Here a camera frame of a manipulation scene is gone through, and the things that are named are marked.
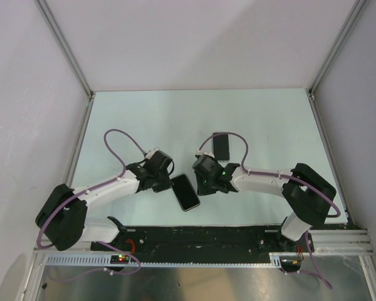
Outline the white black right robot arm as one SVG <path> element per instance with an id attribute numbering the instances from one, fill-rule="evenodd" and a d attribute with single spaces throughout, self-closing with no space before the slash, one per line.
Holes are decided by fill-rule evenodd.
<path id="1" fill-rule="evenodd" d="M 303 234 L 312 227 L 340 216 L 333 202 L 337 190 L 303 163 L 286 171 L 252 171 L 238 163 L 222 166 L 212 156 L 203 154 L 192 168 L 201 196 L 254 191 L 284 198 L 292 210 L 277 235 L 277 244 L 284 251 L 297 247 Z"/>

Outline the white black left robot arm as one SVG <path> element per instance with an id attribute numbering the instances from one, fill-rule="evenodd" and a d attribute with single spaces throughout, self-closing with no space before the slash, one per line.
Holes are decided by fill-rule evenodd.
<path id="1" fill-rule="evenodd" d="M 122 249 L 127 241 L 124 225 L 112 216 L 89 218 L 89 212 L 141 191 L 168 190 L 173 170 L 172 158 L 153 149 L 143 161 L 124 165 L 121 174 L 101 183 L 80 188 L 56 186 L 35 219 L 40 229 L 37 247 L 65 251 L 79 242 L 92 242 L 113 250 Z"/>

